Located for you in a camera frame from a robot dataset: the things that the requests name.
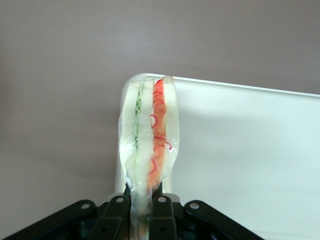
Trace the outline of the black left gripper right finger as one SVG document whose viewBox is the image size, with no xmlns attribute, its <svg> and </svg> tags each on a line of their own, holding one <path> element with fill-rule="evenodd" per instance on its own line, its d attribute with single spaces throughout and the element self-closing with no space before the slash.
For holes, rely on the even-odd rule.
<svg viewBox="0 0 320 240">
<path fill-rule="evenodd" d="M 161 195 L 152 201 L 152 240 L 261 240 L 207 203 L 193 200 L 185 205 Z"/>
</svg>

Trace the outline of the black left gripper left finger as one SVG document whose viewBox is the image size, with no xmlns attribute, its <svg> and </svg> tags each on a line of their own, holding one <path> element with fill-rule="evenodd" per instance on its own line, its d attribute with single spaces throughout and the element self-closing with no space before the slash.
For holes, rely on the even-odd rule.
<svg viewBox="0 0 320 240">
<path fill-rule="evenodd" d="M 130 198 L 116 194 L 101 206 L 79 200 L 9 236 L 6 240 L 128 240 Z"/>
</svg>

